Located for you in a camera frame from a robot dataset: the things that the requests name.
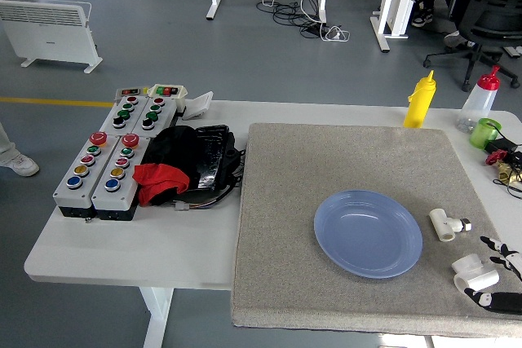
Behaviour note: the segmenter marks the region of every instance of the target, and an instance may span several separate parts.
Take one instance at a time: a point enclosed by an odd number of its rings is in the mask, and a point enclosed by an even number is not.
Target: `clear squeeze bottle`
[[[418,81],[414,93],[408,97],[409,108],[406,114],[404,126],[407,128],[420,128],[430,108],[431,100],[436,90],[436,81],[433,79],[433,71],[427,77]]]
[[[495,76],[499,69],[497,65],[494,65],[491,73],[482,75],[470,96],[467,97],[457,119],[457,128],[462,132],[470,134],[475,129],[478,120],[488,116],[500,86],[500,81]]]

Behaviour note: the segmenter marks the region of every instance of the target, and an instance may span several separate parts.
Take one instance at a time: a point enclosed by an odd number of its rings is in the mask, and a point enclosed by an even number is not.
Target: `shoe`
[[[473,41],[468,41],[466,38],[460,35],[458,30],[456,32],[453,32],[451,34],[448,34],[446,37],[444,37],[444,45],[446,45],[449,48],[456,48],[457,46],[474,46],[475,43]]]
[[[13,169],[15,173],[22,177],[30,177],[40,170],[38,165],[31,158],[22,154],[15,156],[7,163],[0,164],[0,166]]]
[[[433,21],[433,10],[428,8],[422,10],[415,18],[411,21],[412,26],[421,28],[425,24],[429,24]]]

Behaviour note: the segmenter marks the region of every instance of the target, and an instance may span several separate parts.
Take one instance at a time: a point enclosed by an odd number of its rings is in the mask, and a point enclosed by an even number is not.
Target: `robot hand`
[[[464,289],[464,293],[487,311],[522,315],[522,293],[482,293],[472,289]]]
[[[487,236],[481,236],[482,242],[488,245],[492,250],[498,251],[502,257],[491,257],[490,260],[496,264],[501,264],[509,271],[515,273],[522,280],[522,255],[515,250],[510,250],[506,244],[497,240],[492,240]]]

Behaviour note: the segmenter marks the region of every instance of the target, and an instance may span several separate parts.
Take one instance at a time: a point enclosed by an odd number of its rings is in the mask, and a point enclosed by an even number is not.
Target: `yellow squeeze bottle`
[[[404,126],[407,128],[421,128],[427,110],[436,90],[436,81],[433,79],[433,71],[427,77],[423,77],[415,86],[414,93],[408,97],[409,108],[406,114]]]

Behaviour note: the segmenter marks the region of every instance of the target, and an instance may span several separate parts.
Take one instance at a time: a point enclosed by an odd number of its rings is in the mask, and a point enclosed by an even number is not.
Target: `black office chair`
[[[471,0],[457,29],[461,36],[475,45],[462,50],[446,48],[444,53],[428,55],[422,64],[425,68],[431,66],[430,58],[433,56],[469,58],[462,90],[472,88],[469,80],[477,60],[489,66],[498,65],[499,72],[511,78],[512,88],[520,86],[518,77],[498,63],[502,53],[488,55],[483,46],[522,45],[522,0]]]

